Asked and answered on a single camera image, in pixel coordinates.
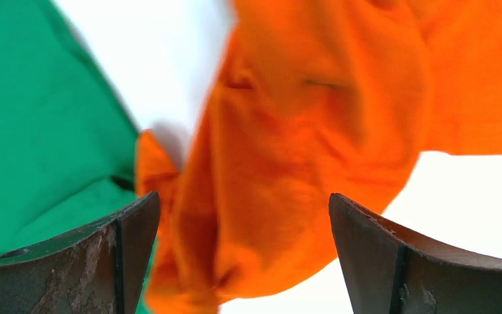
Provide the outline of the green t shirt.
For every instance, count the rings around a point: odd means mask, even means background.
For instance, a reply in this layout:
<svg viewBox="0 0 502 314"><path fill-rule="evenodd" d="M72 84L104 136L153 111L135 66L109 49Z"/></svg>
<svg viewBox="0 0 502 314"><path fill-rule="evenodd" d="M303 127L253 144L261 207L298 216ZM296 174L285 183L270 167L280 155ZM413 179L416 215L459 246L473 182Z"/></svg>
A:
<svg viewBox="0 0 502 314"><path fill-rule="evenodd" d="M0 255L135 194L137 130L50 1L0 1Z"/></svg>

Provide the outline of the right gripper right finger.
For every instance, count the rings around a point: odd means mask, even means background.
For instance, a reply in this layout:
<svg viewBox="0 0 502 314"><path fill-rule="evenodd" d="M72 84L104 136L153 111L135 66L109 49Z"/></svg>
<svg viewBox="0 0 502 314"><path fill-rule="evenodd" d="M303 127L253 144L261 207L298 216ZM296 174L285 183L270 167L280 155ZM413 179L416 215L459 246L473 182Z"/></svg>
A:
<svg viewBox="0 0 502 314"><path fill-rule="evenodd" d="M451 246L341 194L331 229L354 313L502 313L502 258Z"/></svg>

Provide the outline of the orange t shirt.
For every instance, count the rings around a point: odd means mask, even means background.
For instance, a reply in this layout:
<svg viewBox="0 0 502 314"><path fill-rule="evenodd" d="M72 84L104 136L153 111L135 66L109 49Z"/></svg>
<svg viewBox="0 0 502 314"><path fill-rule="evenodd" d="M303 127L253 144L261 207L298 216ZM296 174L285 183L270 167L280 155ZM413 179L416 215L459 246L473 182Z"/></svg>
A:
<svg viewBox="0 0 502 314"><path fill-rule="evenodd" d="M327 203L381 213L419 153L502 154L502 1L235 1L189 158L145 131L136 191L160 196L145 302L217 313L337 256Z"/></svg>

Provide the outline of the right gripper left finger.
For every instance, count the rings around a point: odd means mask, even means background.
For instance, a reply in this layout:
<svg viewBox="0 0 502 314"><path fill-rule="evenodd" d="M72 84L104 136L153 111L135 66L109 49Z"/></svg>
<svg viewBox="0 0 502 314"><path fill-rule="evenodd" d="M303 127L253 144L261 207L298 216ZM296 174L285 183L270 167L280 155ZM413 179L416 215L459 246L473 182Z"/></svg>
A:
<svg viewBox="0 0 502 314"><path fill-rule="evenodd" d="M134 313L155 242L151 192L91 223L0 255L0 313Z"/></svg>

